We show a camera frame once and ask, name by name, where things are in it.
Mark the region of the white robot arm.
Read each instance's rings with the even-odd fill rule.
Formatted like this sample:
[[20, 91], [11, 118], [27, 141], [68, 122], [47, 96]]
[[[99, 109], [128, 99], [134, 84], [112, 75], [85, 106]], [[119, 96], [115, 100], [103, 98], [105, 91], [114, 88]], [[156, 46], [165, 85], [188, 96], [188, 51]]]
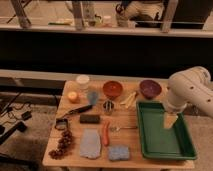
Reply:
[[191, 103], [213, 118], [213, 90], [211, 75], [204, 67], [192, 67], [172, 74], [168, 79], [168, 91], [162, 101], [164, 128], [170, 129], [183, 112], [187, 103]]

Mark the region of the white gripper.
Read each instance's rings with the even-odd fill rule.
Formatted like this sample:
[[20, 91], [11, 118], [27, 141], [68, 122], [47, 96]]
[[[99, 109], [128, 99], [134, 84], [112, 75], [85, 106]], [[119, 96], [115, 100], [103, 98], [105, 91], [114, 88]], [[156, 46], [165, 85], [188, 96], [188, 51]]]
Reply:
[[186, 108], [186, 105], [175, 106], [171, 103], [167, 103], [166, 111], [164, 114], [164, 128], [170, 129], [178, 119], [177, 114], [181, 113]]

